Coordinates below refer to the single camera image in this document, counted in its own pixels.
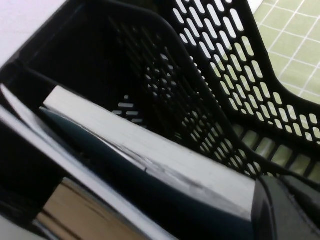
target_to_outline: black crate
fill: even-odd
[[[221,0],[223,10],[214,1],[201,2],[205,11],[193,0],[181,0],[184,7],[173,0],[146,1],[142,7],[154,13],[116,1],[70,0],[2,70],[1,82],[34,110],[63,85],[251,178],[294,175],[318,186],[308,177],[320,154],[319,106],[279,83],[246,1]],[[188,40],[185,29],[195,34],[194,11],[201,35]],[[244,30],[237,28],[235,13]],[[217,38],[205,26],[212,26]],[[234,124],[244,128],[241,135]],[[259,134],[252,148],[242,141],[249,130]],[[255,153],[264,138],[275,142],[268,159]],[[282,145],[293,150],[285,166],[271,161]],[[310,161],[297,174],[290,168],[300,155]]]

